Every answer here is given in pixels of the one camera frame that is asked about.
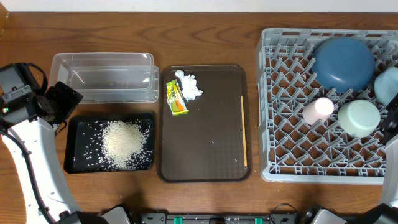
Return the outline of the mint green bowl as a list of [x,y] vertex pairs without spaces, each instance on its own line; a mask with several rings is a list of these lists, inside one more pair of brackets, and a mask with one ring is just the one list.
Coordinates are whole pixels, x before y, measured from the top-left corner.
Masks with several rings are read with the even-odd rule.
[[345,103],[338,111],[341,128],[349,135],[364,138],[379,125],[381,115],[370,101],[354,100]]

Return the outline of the light blue saucer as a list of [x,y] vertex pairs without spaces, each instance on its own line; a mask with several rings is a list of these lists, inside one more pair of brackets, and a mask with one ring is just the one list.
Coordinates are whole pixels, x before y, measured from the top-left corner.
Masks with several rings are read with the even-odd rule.
[[377,100],[388,105],[397,94],[397,68],[390,67],[383,71],[374,81],[374,92]]

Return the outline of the pink white cup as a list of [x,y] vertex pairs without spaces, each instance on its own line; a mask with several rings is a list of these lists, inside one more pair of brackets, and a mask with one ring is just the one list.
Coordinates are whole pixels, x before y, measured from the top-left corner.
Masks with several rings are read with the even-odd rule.
[[334,109],[333,102],[329,98],[322,97],[308,104],[303,109],[302,116],[307,124],[313,125],[318,120],[325,122]]

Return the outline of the dark blue plate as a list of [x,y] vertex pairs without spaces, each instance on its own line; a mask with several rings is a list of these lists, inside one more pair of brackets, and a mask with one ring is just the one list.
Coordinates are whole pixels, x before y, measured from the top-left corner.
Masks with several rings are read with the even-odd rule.
[[374,56],[367,45],[352,37],[324,41],[313,53],[312,72],[316,81],[327,90],[338,93],[367,87],[374,73]]

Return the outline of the pile of white rice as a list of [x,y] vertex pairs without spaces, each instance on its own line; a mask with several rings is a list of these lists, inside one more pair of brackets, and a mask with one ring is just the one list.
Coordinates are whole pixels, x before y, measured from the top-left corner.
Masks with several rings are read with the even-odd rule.
[[142,149],[144,135],[136,125],[116,121],[103,132],[103,141],[106,156],[118,164],[125,164]]

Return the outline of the green yellow snack wrapper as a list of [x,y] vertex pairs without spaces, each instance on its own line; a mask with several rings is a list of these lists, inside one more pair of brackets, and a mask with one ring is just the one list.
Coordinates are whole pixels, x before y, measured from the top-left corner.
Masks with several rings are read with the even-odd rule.
[[166,83],[167,87],[167,103],[170,106],[173,116],[181,114],[188,114],[189,110],[183,100],[182,92],[177,80],[172,80]]

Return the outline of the white tissue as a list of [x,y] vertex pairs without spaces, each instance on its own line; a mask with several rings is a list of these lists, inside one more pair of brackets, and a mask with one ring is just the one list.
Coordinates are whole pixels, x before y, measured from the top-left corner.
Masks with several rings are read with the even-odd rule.
[[175,76],[181,81],[182,95],[187,100],[194,100],[197,96],[201,96],[203,91],[197,87],[197,80],[194,75],[185,75],[183,70],[177,70]]

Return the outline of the wooden chopstick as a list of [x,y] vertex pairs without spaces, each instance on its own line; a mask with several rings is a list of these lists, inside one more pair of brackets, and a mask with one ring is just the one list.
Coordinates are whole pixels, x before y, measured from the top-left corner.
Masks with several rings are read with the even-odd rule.
[[243,100],[243,96],[241,96],[241,121],[242,121],[242,136],[243,136],[244,168],[247,169],[247,167],[248,167],[248,159],[247,159],[246,125],[245,125],[245,117],[244,117],[244,100]]

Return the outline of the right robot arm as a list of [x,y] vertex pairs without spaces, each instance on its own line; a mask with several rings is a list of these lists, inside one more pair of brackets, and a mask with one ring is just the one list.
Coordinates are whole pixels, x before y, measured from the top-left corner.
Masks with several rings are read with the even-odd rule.
[[396,224],[397,223],[397,97],[387,105],[387,118],[382,122],[386,151],[386,173],[379,205],[364,215],[345,220],[331,211],[314,206],[302,215],[304,224]]

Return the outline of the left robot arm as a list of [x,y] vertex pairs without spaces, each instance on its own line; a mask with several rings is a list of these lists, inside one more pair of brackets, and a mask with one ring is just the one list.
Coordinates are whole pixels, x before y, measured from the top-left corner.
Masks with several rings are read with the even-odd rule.
[[82,100],[63,82],[39,84],[33,63],[1,68],[1,137],[16,165],[28,223],[131,223],[119,205],[103,214],[82,212],[73,198],[55,147],[60,124]]

